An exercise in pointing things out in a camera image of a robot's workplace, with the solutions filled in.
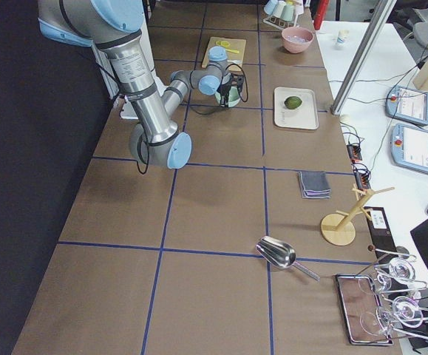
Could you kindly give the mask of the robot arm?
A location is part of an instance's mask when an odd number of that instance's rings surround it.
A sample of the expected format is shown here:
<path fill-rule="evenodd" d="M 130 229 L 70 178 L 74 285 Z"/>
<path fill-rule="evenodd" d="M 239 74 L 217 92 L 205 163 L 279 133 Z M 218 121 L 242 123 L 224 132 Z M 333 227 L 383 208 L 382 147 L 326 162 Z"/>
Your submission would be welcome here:
<path fill-rule="evenodd" d="M 42 34 L 65 44 L 104 52 L 117 76 L 120 93 L 132 105 L 139 120 L 129 139 L 137 163 L 180 169 L 191 155 L 191 138 L 180 132 L 172 113 L 193 89 L 204 95 L 218 94 L 227 107 L 232 88 L 242 91 L 244 75 L 230 72 L 225 48 L 208 51 L 203 70 L 177 71 L 171 83 L 159 91 L 150 67 L 152 57 L 142 44 L 145 13 L 141 1 L 39 1 Z"/>

